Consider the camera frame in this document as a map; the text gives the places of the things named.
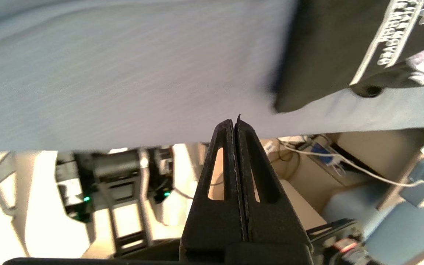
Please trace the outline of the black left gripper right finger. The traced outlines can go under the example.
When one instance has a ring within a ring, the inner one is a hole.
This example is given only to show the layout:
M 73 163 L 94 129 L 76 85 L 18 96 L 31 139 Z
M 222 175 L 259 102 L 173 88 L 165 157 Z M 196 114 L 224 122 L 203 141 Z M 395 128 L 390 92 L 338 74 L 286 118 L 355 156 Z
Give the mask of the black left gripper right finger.
M 241 118 L 235 124 L 235 146 L 246 240 L 251 243 L 309 244 L 308 235 L 256 131 Z

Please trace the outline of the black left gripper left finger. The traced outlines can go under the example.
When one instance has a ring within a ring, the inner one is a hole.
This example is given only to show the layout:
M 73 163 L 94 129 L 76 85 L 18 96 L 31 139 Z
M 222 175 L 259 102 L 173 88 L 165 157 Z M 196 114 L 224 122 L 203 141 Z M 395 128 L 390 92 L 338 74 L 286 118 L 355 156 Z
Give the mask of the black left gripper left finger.
M 235 139 L 231 119 L 217 124 L 181 236 L 180 262 L 222 263 L 226 248 L 245 240 Z M 208 194 L 219 149 L 223 150 L 224 199 L 213 200 Z

